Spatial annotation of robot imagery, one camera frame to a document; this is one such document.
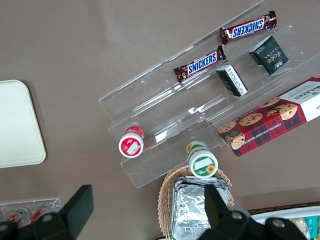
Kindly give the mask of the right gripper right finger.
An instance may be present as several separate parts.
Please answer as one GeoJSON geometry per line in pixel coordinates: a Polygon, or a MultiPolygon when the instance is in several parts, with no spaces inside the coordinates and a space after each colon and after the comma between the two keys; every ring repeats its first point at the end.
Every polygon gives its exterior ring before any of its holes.
{"type": "Polygon", "coordinates": [[[260,224],[241,207],[228,207],[214,185],[204,187],[204,207],[210,223],[201,240],[305,240],[291,221],[271,217],[260,224]]]}

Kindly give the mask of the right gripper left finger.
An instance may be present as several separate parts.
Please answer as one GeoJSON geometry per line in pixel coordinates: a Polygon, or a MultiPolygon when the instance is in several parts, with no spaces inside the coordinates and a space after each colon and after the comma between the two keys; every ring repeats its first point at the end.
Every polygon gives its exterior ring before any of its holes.
{"type": "Polygon", "coordinates": [[[49,212],[22,228],[12,221],[0,223],[2,240],[75,240],[94,210],[93,187],[82,185],[59,212],[49,212]]]}

